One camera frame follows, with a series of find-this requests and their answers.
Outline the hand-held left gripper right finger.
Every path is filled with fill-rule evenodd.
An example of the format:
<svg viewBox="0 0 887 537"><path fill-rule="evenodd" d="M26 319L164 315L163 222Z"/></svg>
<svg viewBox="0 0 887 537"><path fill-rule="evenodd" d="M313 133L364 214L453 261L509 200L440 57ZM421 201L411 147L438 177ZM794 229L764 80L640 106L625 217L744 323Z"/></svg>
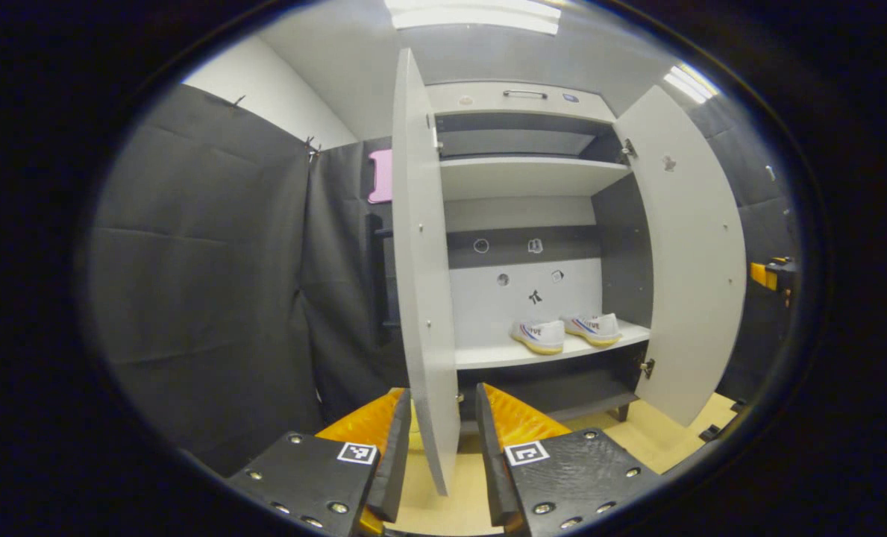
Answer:
<svg viewBox="0 0 887 537"><path fill-rule="evenodd" d="M662 483L603 430L573 430L484 382L476 419L491 523L507 536L590 535Z"/></svg>

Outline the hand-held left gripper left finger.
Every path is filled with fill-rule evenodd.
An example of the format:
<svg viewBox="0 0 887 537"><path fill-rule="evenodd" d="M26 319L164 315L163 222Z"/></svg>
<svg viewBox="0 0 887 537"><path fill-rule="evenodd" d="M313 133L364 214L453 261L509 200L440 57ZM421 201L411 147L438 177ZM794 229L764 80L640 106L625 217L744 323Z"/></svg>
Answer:
<svg viewBox="0 0 887 537"><path fill-rule="evenodd" d="M381 536L398 519L410 391L386 394L315 433L289 431L226 483L313 536Z"/></svg>

